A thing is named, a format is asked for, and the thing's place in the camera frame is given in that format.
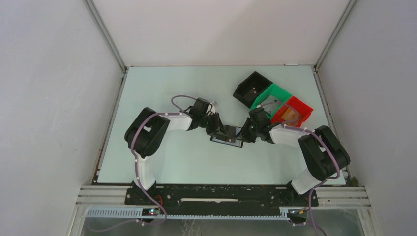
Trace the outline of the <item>black credit card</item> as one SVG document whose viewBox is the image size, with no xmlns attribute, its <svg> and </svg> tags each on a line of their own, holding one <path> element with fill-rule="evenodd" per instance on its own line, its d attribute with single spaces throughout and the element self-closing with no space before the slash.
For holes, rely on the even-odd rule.
<svg viewBox="0 0 417 236">
<path fill-rule="evenodd" d="M 226 125 L 225 128 L 228 131 L 228 135 L 226 137 L 226 141 L 235 143 L 237 137 L 239 136 L 240 128 L 232 125 Z"/>
</svg>

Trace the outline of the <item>black card holder wallet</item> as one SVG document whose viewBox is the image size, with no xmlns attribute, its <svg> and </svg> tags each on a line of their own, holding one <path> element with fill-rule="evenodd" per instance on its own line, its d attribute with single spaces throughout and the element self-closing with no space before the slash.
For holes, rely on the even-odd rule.
<svg viewBox="0 0 417 236">
<path fill-rule="evenodd" d="M 233 147 L 242 148 L 243 147 L 243 139 L 240 136 L 241 127 L 232 126 L 232 125 L 225 125 L 223 133 L 217 133 L 210 137 L 211 142 L 229 145 Z"/>
</svg>

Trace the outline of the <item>black plastic bin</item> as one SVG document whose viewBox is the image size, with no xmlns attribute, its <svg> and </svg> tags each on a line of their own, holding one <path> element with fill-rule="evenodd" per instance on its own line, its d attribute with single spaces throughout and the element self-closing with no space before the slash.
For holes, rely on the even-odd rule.
<svg viewBox="0 0 417 236">
<path fill-rule="evenodd" d="M 247 108 L 251 108 L 255 100 L 271 85 L 271 80 L 254 71 L 238 84 L 233 97 Z"/>
</svg>

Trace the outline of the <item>green plastic bin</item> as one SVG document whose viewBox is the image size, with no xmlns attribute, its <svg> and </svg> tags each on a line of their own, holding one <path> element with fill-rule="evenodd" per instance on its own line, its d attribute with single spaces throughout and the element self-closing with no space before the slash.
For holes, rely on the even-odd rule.
<svg viewBox="0 0 417 236">
<path fill-rule="evenodd" d="M 251 105 L 250 110 L 257 108 L 261 105 L 267 116 L 272 119 L 273 116 L 283 107 L 283 104 L 288 102 L 293 95 L 277 84 L 272 84 L 266 88 L 259 96 L 255 99 Z"/>
</svg>

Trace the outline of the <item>orange card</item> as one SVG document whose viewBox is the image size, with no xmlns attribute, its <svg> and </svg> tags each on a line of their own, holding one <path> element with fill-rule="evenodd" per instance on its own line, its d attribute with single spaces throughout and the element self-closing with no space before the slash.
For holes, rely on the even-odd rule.
<svg viewBox="0 0 417 236">
<path fill-rule="evenodd" d="M 297 111 L 295 111 L 295 110 L 293 110 L 293 109 L 291 109 L 291 108 L 288 108 L 283 114 L 282 114 L 282 116 L 281 116 L 281 118 L 284 120 L 284 121 L 287 121 L 287 122 L 296 122 L 297 120 L 298 120 L 298 118 L 299 118 L 299 114 L 298 114 L 298 112 Z"/>
</svg>

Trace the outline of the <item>red plastic bin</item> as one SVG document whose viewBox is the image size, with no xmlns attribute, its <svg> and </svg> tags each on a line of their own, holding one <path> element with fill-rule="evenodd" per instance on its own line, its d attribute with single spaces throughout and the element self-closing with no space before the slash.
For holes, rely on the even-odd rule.
<svg viewBox="0 0 417 236">
<path fill-rule="evenodd" d="M 287 121 L 288 125 L 300 127 L 313 113 L 314 109 L 292 96 L 272 117 L 272 123 L 283 123 Z"/>
</svg>

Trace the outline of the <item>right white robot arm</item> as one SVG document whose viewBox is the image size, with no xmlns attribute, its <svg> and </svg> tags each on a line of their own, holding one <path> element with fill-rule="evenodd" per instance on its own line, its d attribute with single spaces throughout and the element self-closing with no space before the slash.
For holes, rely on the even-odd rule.
<svg viewBox="0 0 417 236">
<path fill-rule="evenodd" d="M 306 163 L 306 169 L 288 184 L 286 199 L 294 206 L 306 198 L 306 192 L 338 179 L 347 167 L 350 156 L 330 127 L 322 125 L 314 130 L 290 125 L 289 121 L 272 122 L 263 107 L 249 112 L 237 138 L 253 143 L 257 138 L 271 143 L 293 146 L 298 144 Z"/>
</svg>

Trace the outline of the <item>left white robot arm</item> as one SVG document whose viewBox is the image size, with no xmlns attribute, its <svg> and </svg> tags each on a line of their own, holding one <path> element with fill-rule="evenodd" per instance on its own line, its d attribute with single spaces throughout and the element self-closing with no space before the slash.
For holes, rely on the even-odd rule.
<svg viewBox="0 0 417 236">
<path fill-rule="evenodd" d="M 226 129 L 215 111 L 215 105 L 203 98 L 176 95 L 171 103 L 178 112 L 157 112 L 145 107 L 127 129 L 124 139 L 134 156 L 135 184 L 140 187 L 136 198 L 144 205 L 155 200 L 154 171 L 150 157 L 159 149 L 169 131 L 191 131 L 204 128 L 211 137 L 227 138 Z"/>
</svg>

